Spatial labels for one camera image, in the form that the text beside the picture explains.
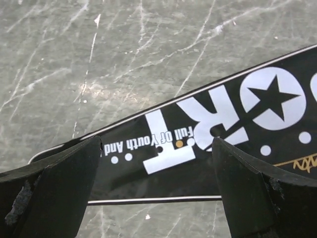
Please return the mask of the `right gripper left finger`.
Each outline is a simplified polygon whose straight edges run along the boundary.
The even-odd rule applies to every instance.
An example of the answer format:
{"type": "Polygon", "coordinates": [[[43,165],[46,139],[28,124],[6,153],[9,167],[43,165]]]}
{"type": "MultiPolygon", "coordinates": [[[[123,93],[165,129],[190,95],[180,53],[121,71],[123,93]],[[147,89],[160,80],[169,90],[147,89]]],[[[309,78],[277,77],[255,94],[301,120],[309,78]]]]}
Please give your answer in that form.
{"type": "Polygon", "coordinates": [[[2,238],[77,236],[97,173],[102,141],[91,137],[0,175],[2,238]]]}

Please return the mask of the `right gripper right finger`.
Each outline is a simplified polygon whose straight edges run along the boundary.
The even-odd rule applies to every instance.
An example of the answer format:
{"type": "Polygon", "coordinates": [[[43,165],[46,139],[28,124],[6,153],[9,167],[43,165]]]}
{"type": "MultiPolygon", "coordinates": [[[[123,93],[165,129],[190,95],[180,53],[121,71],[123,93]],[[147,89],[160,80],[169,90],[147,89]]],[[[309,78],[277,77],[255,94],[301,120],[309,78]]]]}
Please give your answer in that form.
{"type": "Polygon", "coordinates": [[[221,138],[212,163],[233,238],[315,238],[317,181],[253,157],[221,138]]]}

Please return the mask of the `black SPORT racket bag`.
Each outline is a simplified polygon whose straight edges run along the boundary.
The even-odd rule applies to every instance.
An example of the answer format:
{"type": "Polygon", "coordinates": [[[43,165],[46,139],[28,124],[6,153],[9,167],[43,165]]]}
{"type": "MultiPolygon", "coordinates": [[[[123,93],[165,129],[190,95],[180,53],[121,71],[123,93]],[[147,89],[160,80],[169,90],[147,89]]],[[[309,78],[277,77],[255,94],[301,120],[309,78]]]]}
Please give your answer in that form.
{"type": "Polygon", "coordinates": [[[90,205],[221,198],[212,142],[301,176],[317,176],[317,47],[308,46],[200,87],[36,154],[92,136],[103,149],[90,205]]]}

